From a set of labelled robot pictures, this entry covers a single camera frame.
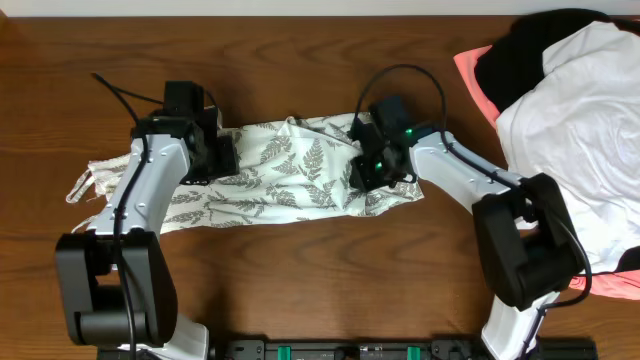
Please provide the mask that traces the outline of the white fern print cloth bag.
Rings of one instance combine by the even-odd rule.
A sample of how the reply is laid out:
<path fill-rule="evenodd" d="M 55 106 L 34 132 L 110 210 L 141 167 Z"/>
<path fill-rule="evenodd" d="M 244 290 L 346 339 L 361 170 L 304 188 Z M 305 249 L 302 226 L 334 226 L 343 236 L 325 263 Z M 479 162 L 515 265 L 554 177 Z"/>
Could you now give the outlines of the white fern print cloth bag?
<path fill-rule="evenodd" d="M 153 134 L 146 142 L 149 161 L 126 205 L 125 224 L 157 234 L 199 226 L 286 224 L 376 216 L 422 199 L 414 183 L 370 192 L 350 186 L 350 162 L 361 153 L 347 136 L 352 122 L 352 114 L 341 114 L 228 129 L 239 172 L 205 186 L 178 182 L 190 164 L 184 140 Z"/>

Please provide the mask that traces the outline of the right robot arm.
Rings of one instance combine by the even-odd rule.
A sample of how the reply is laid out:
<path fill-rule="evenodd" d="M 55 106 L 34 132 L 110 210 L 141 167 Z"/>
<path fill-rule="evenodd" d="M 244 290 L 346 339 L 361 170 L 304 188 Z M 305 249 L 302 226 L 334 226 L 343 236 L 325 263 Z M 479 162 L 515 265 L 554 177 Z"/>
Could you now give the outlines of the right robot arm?
<path fill-rule="evenodd" d="M 399 116 L 356 116 L 348 135 L 363 151 L 351 162 L 353 187 L 369 192 L 424 180 L 471 213 L 483 276 L 495 295 L 480 357 L 596 358 L 589 342 L 538 336 L 550 310 L 581 302 L 558 296 L 574 276 L 591 270 L 550 176 L 510 173 L 459 145 L 450 132 Z"/>

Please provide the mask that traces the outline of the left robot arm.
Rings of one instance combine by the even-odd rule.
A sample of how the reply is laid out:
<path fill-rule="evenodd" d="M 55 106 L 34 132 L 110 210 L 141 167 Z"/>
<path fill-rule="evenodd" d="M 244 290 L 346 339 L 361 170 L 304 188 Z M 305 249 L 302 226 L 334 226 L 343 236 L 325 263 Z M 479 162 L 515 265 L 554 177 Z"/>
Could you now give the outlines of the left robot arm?
<path fill-rule="evenodd" d="M 131 131 L 129 161 L 116 190 L 85 231 L 55 248 L 71 341 L 101 359 L 206 359 L 209 331 L 178 311 L 159 237 L 175 190 L 234 175 L 221 112 L 161 109 Z"/>

